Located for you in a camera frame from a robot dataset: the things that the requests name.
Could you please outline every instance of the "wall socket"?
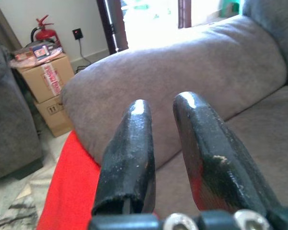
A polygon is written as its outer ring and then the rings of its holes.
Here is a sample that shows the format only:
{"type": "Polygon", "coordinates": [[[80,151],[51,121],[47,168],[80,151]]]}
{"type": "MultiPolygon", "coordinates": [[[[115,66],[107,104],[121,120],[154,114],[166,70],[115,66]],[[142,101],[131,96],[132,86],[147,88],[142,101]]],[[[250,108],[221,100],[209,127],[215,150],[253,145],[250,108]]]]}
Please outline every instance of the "wall socket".
{"type": "Polygon", "coordinates": [[[74,29],[74,30],[72,31],[72,33],[73,33],[73,35],[74,35],[74,37],[75,37],[76,40],[78,40],[78,39],[80,39],[80,38],[83,38],[83,34],[82,34],[82,31],[81,31],[80,28],[74,29]]]}

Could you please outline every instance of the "marble floor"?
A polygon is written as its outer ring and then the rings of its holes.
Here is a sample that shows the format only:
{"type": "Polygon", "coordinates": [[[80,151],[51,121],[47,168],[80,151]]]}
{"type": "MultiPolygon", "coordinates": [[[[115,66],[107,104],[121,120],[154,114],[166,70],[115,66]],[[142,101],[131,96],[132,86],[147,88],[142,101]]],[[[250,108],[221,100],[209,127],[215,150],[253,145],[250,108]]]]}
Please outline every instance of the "marble floor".
{"type": "Polygon", "coordinates": [[[55,138],[41,117],[35,117],[43,151],[43,167],[21,180],[13,173],[0,179],[0,230],[34,230],[43,211],[47,191],[66,133],[55,138]]]}

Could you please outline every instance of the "stacked cardboard boxes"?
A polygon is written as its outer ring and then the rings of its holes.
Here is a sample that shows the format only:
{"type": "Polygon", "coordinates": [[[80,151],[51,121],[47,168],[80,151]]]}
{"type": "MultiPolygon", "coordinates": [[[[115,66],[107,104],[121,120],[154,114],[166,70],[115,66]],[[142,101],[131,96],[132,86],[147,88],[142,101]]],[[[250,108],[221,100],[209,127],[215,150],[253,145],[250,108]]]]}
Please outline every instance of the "stacked cardboard boxes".
{"type": "Polygon", "coordinates": [[[51,62],[18,71],[35,97],[34,103],[52,134],[58,137],[72,130],[72,124],[60,101],[60,91],[74,76],[68,57],[60,54],[51,62]]]}

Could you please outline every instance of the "gray sofa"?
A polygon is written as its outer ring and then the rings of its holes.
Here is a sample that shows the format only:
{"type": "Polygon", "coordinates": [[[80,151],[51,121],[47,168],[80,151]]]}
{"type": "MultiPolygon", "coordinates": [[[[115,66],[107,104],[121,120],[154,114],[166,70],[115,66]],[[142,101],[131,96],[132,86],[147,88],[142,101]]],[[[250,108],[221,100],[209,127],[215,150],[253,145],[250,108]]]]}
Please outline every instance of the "gray sofa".
{"type": "Polygon", "coordinates": [[[243,14],[185,30],[174,44],[107,57],[63,89],[75,131],[98,163],[128,105],[149,102],[162,218],[198,211],[172,112],[183,91],[203,96],[227,121],[288,206],[288,0],[246,0],[243,14]]]}
{"type": "Polygon", "coordinates": [[[0,177],[41,157],[30,110],[0,47],[0,177]]]}

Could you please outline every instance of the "red cushion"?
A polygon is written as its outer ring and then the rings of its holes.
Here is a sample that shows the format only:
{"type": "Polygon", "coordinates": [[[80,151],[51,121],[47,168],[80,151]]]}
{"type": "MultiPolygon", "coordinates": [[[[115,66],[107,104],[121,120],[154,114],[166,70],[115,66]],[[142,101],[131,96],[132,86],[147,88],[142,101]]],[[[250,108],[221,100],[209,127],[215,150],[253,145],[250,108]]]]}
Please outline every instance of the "red cushion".
{"type": "Polygon", "coordinates": [[[53,174],[37,230],[87,229],[99,174],[99,165],[72,131],[53,174]]]}

